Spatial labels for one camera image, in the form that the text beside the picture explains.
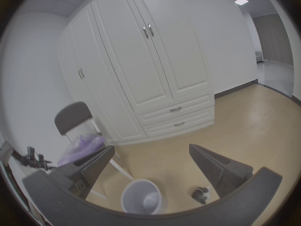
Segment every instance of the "white wardrobe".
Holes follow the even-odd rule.
[[[208,63],[182,0],[93,0],[60,36],[58,55],[74,101],[113,145],[214,122]]]

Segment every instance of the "yellow floor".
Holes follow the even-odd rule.
[[[215,100],[215,123],[204,129],[160,141],[115,147],[116,159],[135,179],[153,181],[168,200],[166,213],[200,207],[191,198],[199,186],[210,185],[194,161],[190,143],[251,165],[253,173],[266,166],[283,176],[281,185],[253,225],[264,223],[290,193],[301,172],[301,107],[287,97],[260,85],[252,85]],[[93,190],[108,199],[89,194],[87,201],[122,211],[120,198],[130,180],[108,164]],[[210,202],[219,197],[213,190]]]

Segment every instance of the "metal handle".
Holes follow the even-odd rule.
[[[176,109],[171,109],[170,112],[176,112],[176,111],[179,111],[179,110],[181,110],[181,109],[182,109],[182,106],[180,106],[180,107],[178,107],[178,108],[176,108]]]
[[[146,32],[145,26],[143,26],[142,28],[143,28],[146,38],[148,39],[148,33]]]
[[[82,69],[80,69],[80,72],[81,72],[82,76],[85,78],[84,74],[82,73]]]
[[[175,124],[175,126],[182,126],[182,125],[184,125],[185,124],[185,122],[183,121],[183,122],[181,122],[181,123],[179,123],[179,124]]]
[[[78,70],[78,75],[80,76],[80,78],[82,79],[82,76],[80,75],[80,71]]]
[[[150,34],[153,36],[153,30],[152,30],[152,28],[151,28],[151,25],[150,25],[150,24],[148,24],[148,28],[149,28]]]

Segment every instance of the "chair leg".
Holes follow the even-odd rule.
[[[118,157],[118,159],[120,159],[120,156],[116,151],[115,151],[115,155]]]
[[[98,192],[96,192],[94,190],[91,190],[90,192],[93,193],[93,194],[95,194],[95,195],[97,195],[97,196],[99,196],[99,197],[101,197],[101,198],[103,198],[103,199],[107,199],[108,198],[107,195],[99,194]]]
[[[123,170],[122,167],[120,167],[113,159],[110,160],[110,163],[117,168],[123,175],[125,175],[127,178],[131,179],[132,181],[134,180],[134,178],[128,174],[125,170]]]

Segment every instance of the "white tile floor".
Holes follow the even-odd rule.
[[[264,61],[257,64],[258,83],[276,89],[289,97],[293,94],[294,68],[282,63]]]

